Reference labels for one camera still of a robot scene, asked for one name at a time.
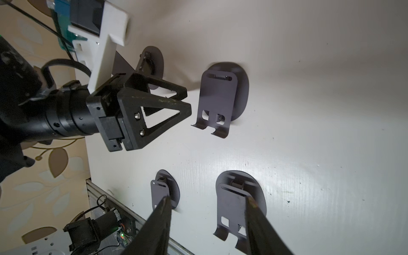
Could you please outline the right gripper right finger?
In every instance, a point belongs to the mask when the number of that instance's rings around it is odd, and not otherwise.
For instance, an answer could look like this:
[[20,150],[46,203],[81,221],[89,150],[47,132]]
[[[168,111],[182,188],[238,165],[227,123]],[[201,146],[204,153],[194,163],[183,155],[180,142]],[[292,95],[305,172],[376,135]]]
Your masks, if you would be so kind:
[[246,197],[245,222],[250,255],[292,255],[252,197]]

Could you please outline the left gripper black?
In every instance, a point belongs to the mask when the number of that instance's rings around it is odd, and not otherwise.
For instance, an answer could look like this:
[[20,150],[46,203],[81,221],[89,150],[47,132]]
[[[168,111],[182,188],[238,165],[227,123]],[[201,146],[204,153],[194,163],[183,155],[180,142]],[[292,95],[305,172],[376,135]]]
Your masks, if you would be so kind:
[[187,88],[144,72],[118,73],[86,99],[109,152],[142,149],[191,116]]

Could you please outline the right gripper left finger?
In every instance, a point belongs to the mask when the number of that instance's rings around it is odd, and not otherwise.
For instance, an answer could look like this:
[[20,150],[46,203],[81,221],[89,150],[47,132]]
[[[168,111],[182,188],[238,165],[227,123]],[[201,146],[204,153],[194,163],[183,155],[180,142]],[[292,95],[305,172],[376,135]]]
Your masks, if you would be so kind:
[[172,205],[164,197],[121,255],[166,255],[169,247]]

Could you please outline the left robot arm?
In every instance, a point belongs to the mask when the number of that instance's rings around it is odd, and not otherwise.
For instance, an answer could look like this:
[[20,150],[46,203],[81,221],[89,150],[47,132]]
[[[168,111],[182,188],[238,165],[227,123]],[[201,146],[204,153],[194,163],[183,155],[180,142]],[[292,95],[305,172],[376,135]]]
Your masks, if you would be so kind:
[[64,65],[90,75],[83,64],[54,59],[33,68],[1,39],[1,179],[34,160],[22,143],[99,133],[110,152],[137,150],[191,115],[185,87],[163,80],[158,48],[145,48],[139,69],[118,73],[94,92],[73,80],[60,89],[50,67]]

